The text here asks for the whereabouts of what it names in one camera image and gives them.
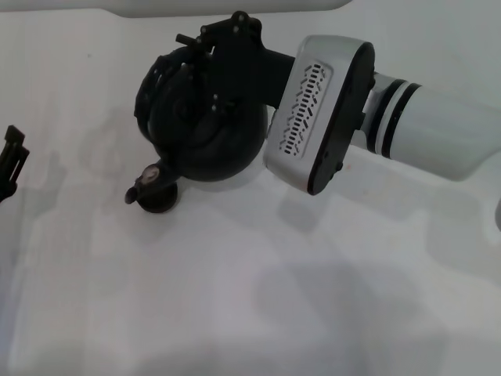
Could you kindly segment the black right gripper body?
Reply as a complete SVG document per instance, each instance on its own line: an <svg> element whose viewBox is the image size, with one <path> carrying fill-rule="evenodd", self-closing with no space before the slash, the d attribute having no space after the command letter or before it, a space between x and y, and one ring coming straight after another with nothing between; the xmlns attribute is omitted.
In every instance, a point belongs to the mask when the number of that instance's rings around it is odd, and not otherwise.
<svg viewBox="0 0 501 376"><path fill-rule="evenodd" d="M277 108L283 97L294 58L250 42L226 42L214 47L208 66L211 87L225 98Z"/></svg>

